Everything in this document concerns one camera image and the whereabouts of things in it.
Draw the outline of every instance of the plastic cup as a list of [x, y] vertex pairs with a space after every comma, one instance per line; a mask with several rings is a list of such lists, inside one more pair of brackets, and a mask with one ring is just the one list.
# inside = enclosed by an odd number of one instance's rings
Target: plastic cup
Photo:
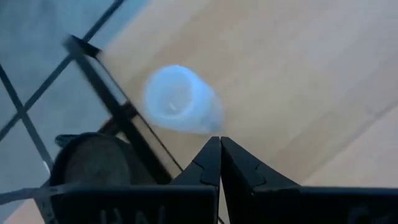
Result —
[[215, 91], [196, 73], [169, 65], [153, 73], [144, 90], [144, 115], [153, 124], [186, 133], [219, 131], [223, 110]]

